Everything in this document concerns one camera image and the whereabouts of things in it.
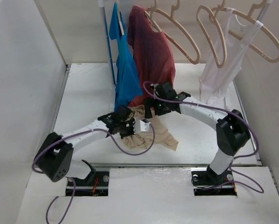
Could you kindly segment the beige trousers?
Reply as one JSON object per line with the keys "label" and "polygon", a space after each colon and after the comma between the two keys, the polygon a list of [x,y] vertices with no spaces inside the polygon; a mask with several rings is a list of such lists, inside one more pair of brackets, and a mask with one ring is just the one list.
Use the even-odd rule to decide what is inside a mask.
{"label": "beige trousers", "polygon": [[[145,107],[144,105],[139,105],[137,107],[130,107],[134,113],[135,119],[143,120],[145,118]],[[173,135],[164,127],[158,116],[155,115],[152,110],[152,118],[148,121],[152,124],[155,130],[155,144],[160,144],[170,150],[176,151],[179,142],[173,137]],[[129,148],[142,148],[148,149],[153,140],[153,131],[143,132],[136,135],[124,137],[122,139],[123,144]]]}

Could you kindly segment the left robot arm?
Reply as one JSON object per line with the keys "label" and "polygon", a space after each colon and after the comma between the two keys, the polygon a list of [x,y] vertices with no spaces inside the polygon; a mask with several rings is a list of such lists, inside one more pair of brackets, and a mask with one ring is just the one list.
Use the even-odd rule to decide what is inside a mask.
{"label": "left robot arm", "polygon": [[95,168],[86,160],[73,160],[73,154],[97,140],[117,133],[121,137],[132,135],[134,125],[132,110],[120,105],[116,112],[102,115],[79,130],[63,135],[52,132],[36,154],[32,169],[45,174],[52,182],[66,177],[90,185],[96,176]]}

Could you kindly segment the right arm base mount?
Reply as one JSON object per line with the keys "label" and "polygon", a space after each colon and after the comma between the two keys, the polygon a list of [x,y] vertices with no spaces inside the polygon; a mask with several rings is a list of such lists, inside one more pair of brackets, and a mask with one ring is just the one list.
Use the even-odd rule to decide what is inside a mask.
{"label": "right arm base mount", "polygon": [[232,172],[226,170],[219,177],[210,177],[207,171],[192,171],[191,183],[195,196],[237,196]]}

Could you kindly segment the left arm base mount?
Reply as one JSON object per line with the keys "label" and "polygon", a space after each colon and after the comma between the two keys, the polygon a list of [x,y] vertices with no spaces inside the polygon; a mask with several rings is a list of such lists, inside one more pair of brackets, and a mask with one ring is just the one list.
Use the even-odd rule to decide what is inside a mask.
{"label": "left arm base mount", "polygon": [[74,178],[76,183],[74,196],[108,196],[109,174],[108,170],[97,171],[90,183]]}

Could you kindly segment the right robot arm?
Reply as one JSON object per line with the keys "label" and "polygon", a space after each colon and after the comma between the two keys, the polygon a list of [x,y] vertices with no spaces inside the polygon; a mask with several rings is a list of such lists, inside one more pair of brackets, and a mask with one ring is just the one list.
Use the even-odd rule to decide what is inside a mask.
{"label": "right robot arm", "polygon": [[147,119],[177,112],[215,130],[218,151],[207,167],[206,178],[210,184],[219,183],[239,149],[251,138],[241,112],[208,106],[186,92],[177,93],[169,82],[153,84],[145,81],[143,88],[149,95],[144,99]]}

